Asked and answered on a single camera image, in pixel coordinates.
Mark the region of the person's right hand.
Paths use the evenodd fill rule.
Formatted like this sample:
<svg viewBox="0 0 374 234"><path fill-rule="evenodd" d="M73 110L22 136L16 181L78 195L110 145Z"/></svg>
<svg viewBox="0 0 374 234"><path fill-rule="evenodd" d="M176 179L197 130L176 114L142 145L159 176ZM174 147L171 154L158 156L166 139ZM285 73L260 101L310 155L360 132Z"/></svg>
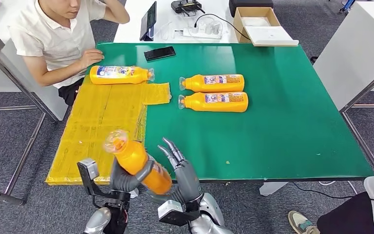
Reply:
<svg viewBox="0 0 374 234"><path fill-rule="evenodd" d="M86 50L78 61L80 69L86 69L89 66L98 63L104 59L103 53L98 49Z"/></svg>

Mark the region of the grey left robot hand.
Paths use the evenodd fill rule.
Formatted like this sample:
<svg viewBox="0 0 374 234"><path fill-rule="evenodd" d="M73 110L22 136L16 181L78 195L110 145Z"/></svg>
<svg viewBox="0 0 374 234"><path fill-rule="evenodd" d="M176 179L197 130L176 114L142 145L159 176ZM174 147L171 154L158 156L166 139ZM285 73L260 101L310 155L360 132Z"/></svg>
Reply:
<svg viewBox="0 0 374 234"><path fill-rule="evenodd" d="M118 163L118 160L114 158L110 179L111 188L127 193L133 191L151 173L153 165L154 161L149 159L141 171L137 172L135 175L131 175Z"/></svg>

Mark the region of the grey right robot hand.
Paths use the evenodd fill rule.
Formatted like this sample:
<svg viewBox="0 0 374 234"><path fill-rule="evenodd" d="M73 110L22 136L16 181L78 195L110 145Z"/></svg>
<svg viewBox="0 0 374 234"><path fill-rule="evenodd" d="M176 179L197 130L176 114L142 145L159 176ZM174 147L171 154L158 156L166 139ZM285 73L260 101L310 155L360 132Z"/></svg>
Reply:
<svg viewBox="0 0 374 234"><path fill-rule="evenodd" d="M177 187L168 195L169 199L181 204L196 200L202 192L194 167L171 140L165 137L162 137L162 140L168 148L161 145L157 147L168 158L177 180Z"/></svg>

